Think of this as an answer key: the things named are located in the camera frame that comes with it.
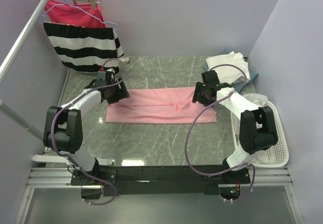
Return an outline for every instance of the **blue hanger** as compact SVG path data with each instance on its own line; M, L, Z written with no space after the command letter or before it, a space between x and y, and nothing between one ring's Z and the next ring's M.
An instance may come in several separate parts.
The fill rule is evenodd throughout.
M66 3L66 0L64 0L64 3L63 3L63 4L56 4L56 5L53 5L53 6L52 6L48 11L46 11L45 15L41 15L41 16L46 16L46 14L47 14L49 11L51 11L51 9L53 9L55 6L64 6L64 5L68 5L68 6L70 6L70 7L77 8L77 9L79 9L79 10L83 11L84 13L88 14L89 16L91 16L91 17L93 17L93 18L97 19L97 20L98 20L99 22L101 22L102 24L110 23L110 24L116 25L116 26L117 26L117 28L116 28L116 29L113 29L114 31L118 30L118 28L119 28L119 26L118 26L118 24L117 24L117 23L114 23L114 22L111 22L111 21L105 21L105 22L104 22L104 21L102 21L100 18L98 18L98 17L96 17L96 16L94 16L94 15L91 15L90 13L88 13L87 11L83 10L83 9L82 9L82 8L80 8L80 7L77 7L77 6L74 6L74 5L67 4L67 3Z

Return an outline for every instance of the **pink cloth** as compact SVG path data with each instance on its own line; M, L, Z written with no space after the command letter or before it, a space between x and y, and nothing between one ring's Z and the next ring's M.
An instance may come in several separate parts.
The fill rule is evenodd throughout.
M46 11L49 10L53 5L56 5L56 4L62 4L62 3L54 0L49 0L47 5L45 6L45 10ZM94 15L100 18L100 20L104 21L100 6L97 6L96 10L92 8L91 4L75 5L75 6L85 10L91 15ZM77 8L74 8L68 5L55 6L47 14L50 20L54 23L82 26L82 27L92 27L92 28L105 27L105 25L99 22L97 19L91 17L90 15L87 15L86 13L84 13L83 11Z
M146 124L190 124L204 109L193 103L195 87L167 89L130 89L130 98L107 107L106 122ZM197 123L217 122L217 113L206 110Z

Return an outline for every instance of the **marble table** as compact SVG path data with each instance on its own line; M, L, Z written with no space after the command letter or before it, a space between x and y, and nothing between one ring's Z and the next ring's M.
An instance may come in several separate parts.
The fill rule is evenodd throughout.
M195 86L201 82L205 57L130 57L128 89ZM95 74L70 71L62 103L76 97ZM253 85L245 91L254 92ZM184 165L184 141L189 125L106 123L107 103L94 107L82 121L83 144L91 155L110 158L116 165ZM193 164L222 164L234 151L230 112L215 106L218 122L196 124L189 141Z

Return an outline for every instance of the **striped cloth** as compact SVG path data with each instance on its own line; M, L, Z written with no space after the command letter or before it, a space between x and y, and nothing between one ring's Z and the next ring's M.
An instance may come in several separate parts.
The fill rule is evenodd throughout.
M117 33L112 28L85 28L44 23L45 32L63 65L81 72L98 71L107 59L124 55ZM119 71L118 61L110 61L105 69Z

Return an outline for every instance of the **white laundry basket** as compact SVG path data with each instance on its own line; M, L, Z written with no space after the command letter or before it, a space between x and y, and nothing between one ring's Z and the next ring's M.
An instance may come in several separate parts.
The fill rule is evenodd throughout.
M269 100L266 103L266 106L269 106L274 112L278 142L275 146L272 146L271 148L265 151L265 154L267 155L269 160L268 163L253 163L253 162L251 163L257 167L281 167L281 166L284 166L289 159L287 143L286 143L282 123L279 118L276 107ZM236 117L236 116L233 113L231 113L231 122L233 122L233 117ZM234 124L232 124L233 140L234 140L235 148L237 148L237 137L236 137L236 134L235 134L236 131L234 128L235 126Z

